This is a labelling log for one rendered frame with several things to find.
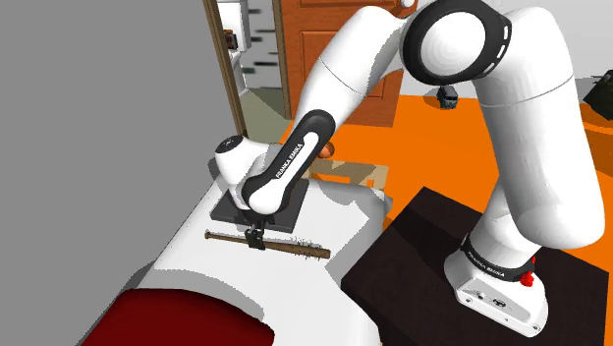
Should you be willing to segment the brown spiked baseball bat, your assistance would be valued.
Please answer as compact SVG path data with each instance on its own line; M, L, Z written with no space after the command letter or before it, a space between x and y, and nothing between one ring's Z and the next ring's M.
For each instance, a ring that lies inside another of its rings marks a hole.
M262 250L262 251L273 250L273 251L279 251L283 253L305 256L308 258L325 259L325 260L329 260L331 258L330 250L323 249L320 247L314 247L314 246L282 243L282 242L270 242L270 241L264 241L264 240L253 240L252 238L249 238L249 237L229 236L229 235L223 235L223 234L218 234L218 233L212 233L210 231L206 231L204 233L204 238L246 244L251 249L257 249L257 250Z

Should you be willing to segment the dark grey flat laptop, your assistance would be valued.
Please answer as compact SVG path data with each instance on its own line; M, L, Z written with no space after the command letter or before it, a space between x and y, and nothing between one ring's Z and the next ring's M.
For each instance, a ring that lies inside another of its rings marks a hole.
M288 205L281 211L267 215L266 218L264 215L256 214L252 210L239 209L229 191L223 195L219 203L212 209L210 216L216 221L246 226L258 224L259 221L265 221L266 229L291 234L296 227L308 185L308 179L300 179L290 194Z

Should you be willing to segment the dark red blanket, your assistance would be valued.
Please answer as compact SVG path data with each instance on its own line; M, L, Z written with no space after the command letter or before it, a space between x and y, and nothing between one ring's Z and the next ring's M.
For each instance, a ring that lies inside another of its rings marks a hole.
M181 289L123 292L83 346L272 346L273 330L216 298Z

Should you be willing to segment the dark robot stand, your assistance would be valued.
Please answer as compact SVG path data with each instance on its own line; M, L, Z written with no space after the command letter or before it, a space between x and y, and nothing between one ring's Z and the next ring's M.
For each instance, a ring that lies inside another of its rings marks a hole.
M443 263L480 217L422 188L344 276L383 346L605 346L609 275L562 251L536 255L549 315L533 338L457 302Z

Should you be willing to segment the orange wooden door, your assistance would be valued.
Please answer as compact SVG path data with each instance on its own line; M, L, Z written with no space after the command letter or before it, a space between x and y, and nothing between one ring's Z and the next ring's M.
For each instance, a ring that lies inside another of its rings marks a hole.
M296 117L307 75L333 35L359 8L372 5L402 18L422 0L273 0L285 115ZM349 124L392 127L404 73L386 76L347 120Z

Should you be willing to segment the white shelf unit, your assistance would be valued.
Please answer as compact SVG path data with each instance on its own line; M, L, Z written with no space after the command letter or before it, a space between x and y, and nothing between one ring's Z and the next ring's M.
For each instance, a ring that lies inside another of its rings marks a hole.
M237 92L243 98L249 91L241 57L251 48L251 30L248 0L217 0L218 11L228 45Z

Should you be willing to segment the small dark grey box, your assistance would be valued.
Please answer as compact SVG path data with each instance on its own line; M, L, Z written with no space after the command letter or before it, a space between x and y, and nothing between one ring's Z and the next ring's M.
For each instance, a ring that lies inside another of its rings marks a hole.
M450 85L441 86L436 93L436 98L441 109L455 109L459 100L456 90Z

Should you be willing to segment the dark green furniture piece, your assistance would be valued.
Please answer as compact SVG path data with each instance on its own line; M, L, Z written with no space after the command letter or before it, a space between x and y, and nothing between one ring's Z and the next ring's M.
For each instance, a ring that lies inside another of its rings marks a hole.
M606 120L613 121L613 69L599 77L583 101Z

